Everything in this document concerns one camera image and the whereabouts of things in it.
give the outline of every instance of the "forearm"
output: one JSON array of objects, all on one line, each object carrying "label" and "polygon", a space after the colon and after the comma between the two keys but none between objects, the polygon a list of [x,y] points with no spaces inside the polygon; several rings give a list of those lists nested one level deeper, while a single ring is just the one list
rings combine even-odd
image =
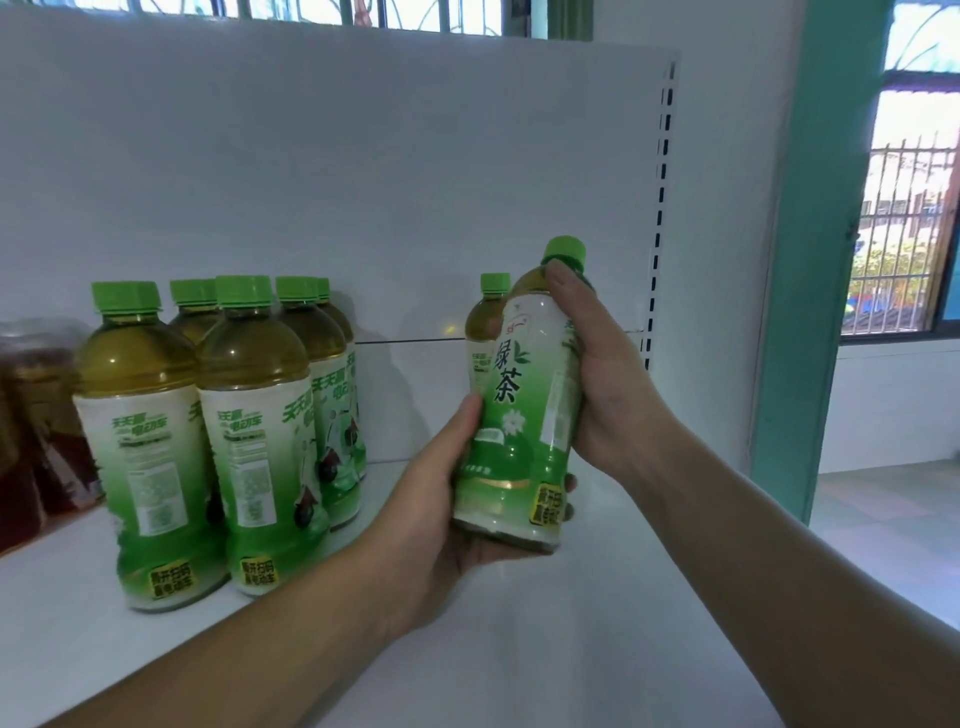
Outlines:
[{"label": "forearm", "polygon": [[791,726],[946,725],[960,635],[839,557],[682,425],[625,483]]},{"label": "forearm", "polygon": [[342,551],[48,728],[293,725],[385,644],[368,558],[357,546]]}]

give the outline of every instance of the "brown bottle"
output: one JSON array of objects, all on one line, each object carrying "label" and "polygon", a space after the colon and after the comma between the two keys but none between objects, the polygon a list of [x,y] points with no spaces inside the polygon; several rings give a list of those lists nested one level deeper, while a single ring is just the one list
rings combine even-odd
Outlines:
[{"label": "brown bottle", "polygon": [[0,377],[48,516],[103,500],[93,454],[71,398],[73,351],[86,328],[70,319],[25,319],[0,327]]},{"label": "brown bottle", "polygon": [[43,528],[43,510],[30,461],[10,405],[0,389],[0,553],[33,539]]}]

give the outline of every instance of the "green bottle cap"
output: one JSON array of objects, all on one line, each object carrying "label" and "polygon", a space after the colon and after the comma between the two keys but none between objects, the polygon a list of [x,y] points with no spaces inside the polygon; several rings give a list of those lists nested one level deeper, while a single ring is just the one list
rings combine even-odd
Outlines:
[{"label": "green bottle cap", "polygon": [[93,304],[104,315],[160,310],[160,291],[152,280],[97,280],[90,287]]},{"label": "green bottle cap", "polygon": [[540,261],[540,265],[544,265],[547,260],[555,257],[558,257],[574,271],[583,273],[584,262],[587,260],[587,246],[578,237],[560,235],[546,244],[546,250],[543,251],[543,260]]},{"label": "green bottle cap", "polygon": [[171,280],[170,295],[176,305],[214,305],[217,285],[213,279]]},{"label": "green bottle cap", "polygon": [[312,276],[277,276],[276,297],[281,301],[306,301],[313,303],[317,300],[317,279]]},{"label": "green bottle cap", "polygon": [[329,303],[330,279],[317,279],[317,301],[320,303]]},{"label": "green bottle cap", "polygon": [[481,273],[480,274],[480,292],[496,295],[504,294],[510,291],[509,273]]},{"label": "green bottle cap", "polygon": [[217,303],[223,308],[272,305],[270,276],[217,276]]}]

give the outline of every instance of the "plastic bottle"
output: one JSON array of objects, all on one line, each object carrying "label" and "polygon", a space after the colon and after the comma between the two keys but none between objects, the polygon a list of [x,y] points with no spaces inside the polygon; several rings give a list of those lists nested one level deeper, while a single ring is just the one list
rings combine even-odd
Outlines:
[{"label": "plastic bottle", "polygon": [[224,320],[200,345],[197,384],[227,514],[236,587],[265,594],[321,557],[310,361],[272,313],[266,276],[218,276]]},{"label": "plastic bottle", "polygon": [[276,297],[282,304],[277,318],[300,337],[310,359],[317,477],[330,527],[337,528],[360,510],[360,480],[353,467],[349,434],[352,397],[347,378],[347,339],[336,322],[317,307],[317,279],[278,277]]},{"label": "plastic bottle", "polygon": [[360,432],[360,400],[357,398],[357,364],[356,345],[353,343],[353,327],[347,316],[330,302],[330,280],[317,279],[318,298],[317,306],[320,310],[337,322],[347,339],[347,376],[350,384],[350,426],[348,437],[353,443],[353,468],[361,480],[367,474],[367,444]]},{"label": "plastic bottle", "polygon": [[217,288],[213,279],[171,280],[170,295],[180,309],[170,326],[194,345],[200,344],[224,318],[217,306]]},{"label": "plastic bottle", "polygon": [[22,456],[54,518],[92,508],[104,495],[72,397],[74,350],[90,333],[66,318],[0,324],[0,379],[24,435]]},{"label": "plastic bottle", "polygon": [[180,607],[227,579],[224,539],[205,516],[197,359],[157,318],[155,283],[96,282],[93,301],[104,322],[77,350],[74,402],[117,528],[117,574],[134,609]]},{"label": "plastic bottle", "polygon": [[516,282],[503,311],[483,419],[457,472],[453,520],[536,551],[560,543],[570,438],[580,411],[580,342],[550,297],[543,266],[557,258],[583,276],[586,249],[556,237]]},{"label": "plastic bottle", "polygon": [[43,509],[22,438],[0,388],[0,554],[22,546],[43,528]]},{"label": "plastic bottle", "polygon": [[500,332],[504,296],[509,291],[509,273],[480,274],[480,292],[483,299],[470,311],[464,326],[470,392],[483,394],[483,385],[493,362],[493,346]]}]

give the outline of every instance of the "yellow label sticker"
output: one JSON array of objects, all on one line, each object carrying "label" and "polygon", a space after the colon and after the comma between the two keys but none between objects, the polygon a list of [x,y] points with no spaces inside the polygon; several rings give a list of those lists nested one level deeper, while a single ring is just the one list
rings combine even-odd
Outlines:
[{"label": "yellow label sticker", "polygon": [[150,588],[154,590],[154,599],[165,599],[186,592],[196,584],[190,562],[184,559],[164,564],[150,572]]},{"label": "yellow label sticker", "polygon": [[541,483],[530,509],[533,525],[560,525],[566,509],[566,492],[559,485]]},{"label": "yellow label sticker", "polygon": [[272,587],[280,581],[279,571],[269,556],[240,559],[240,569],[243,571],[243,583],[248,587]]}]

